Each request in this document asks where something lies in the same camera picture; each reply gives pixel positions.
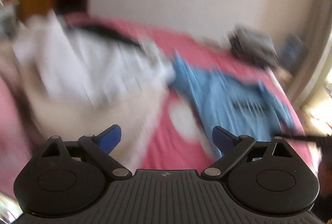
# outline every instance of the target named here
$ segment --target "white cloth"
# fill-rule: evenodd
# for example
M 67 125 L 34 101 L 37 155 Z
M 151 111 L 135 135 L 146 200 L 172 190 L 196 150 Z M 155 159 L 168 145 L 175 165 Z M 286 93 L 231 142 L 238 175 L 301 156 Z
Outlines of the white cloth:
M 140 43 L 142 51 L 80 30 L 67 36 L 51 12 L 32 18 L 13 49 L 21 65 L 36 64 L 51 98 L 99 106 L 173 80 L 172 63 L 155 43 Z

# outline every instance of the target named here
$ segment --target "circular cap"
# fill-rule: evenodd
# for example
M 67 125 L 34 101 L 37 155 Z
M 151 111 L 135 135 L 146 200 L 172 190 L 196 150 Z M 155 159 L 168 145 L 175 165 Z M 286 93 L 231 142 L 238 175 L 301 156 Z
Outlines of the circular cap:
M 50 170 L 38 178 L 38 185 L 51 192 L 61 192 L 70 189 L 77 181 L 74 173 L 65 169 Z
M 122 176 L 128 175 L 129 171 L 127 169 L 124 169 L 124 168 L 117 168 L 117 169 L 113 170 L 112 173 L 115 176 L 122 177 Z
M 284 170 L 269 169 L 259 173 L 256 177 L 257 183 L 271 191 L 285 191 L 291 189 L 295 184 L 295 178 Z
M 204 173 L 209 176 L 218 176 L 221 174 L 221 171 L 217 168 L 207 168 L 204 170 Z

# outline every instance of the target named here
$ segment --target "bed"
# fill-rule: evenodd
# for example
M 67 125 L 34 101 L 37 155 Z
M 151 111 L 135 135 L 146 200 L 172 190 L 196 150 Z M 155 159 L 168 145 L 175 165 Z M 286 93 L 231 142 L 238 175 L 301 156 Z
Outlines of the bed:
M 132 38 L 153 39 L 167 56 L 173 57 L 177 51 L 192 66 L 207 70 L 219 68 L 243 82 L 261 81 L 271 93 L 288 106 L 298 132 L 303 133 L 294 109 L 270 70 L 264 71 L 242 63 L 228 51 L 211 49 L 185 33 L 120 19 L 90 18 L 82 13 L 73 13 L 66 19 L 69 24 L 89 23 L 97 19 L 102 24 Z M 140 139 L 141 150 L 137 151 L 138 161 L 131 170 L 197 169 L 201 172 L 214 161 L 212 149 L 195 110 L 186 99 L 178 96 L 172 89 L 167 92 L 161 111 L 155 120 L 149 134 Z M 292 141 L 291 145 L 312 170 L 317 167 L 318 160 L 312 158 L 308 144 Z

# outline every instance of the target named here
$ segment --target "ribbed black surface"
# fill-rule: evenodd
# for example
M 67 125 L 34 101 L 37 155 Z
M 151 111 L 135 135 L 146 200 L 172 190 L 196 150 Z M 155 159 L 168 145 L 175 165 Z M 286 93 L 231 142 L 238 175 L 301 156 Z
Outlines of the ribbed black surface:
M 310 224 L 322 223 L 305 212 L 287 218 L 265 217 L 240 207 L 218 182 L 200 179 L 195 171 L 138 170 L 113 182 L 95 205 L 77 215 L 46 219 L 22 215 L 15 224 Z

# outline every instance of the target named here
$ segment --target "metal screw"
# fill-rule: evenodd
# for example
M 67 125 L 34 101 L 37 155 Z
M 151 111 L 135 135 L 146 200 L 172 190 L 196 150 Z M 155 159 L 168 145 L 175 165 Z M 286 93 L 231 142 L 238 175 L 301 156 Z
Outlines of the metal screw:
M 204 173 L 209 176 L 218 176 L 221 174 L 221 171 L 217 168 L 207 168 L 204 170 Z
M 112 172 L 113 175 L 118 176 L 118 177 L 123 177 L 129 174 L 129 171 L 124 168 L 117 168 L 113 170 Z

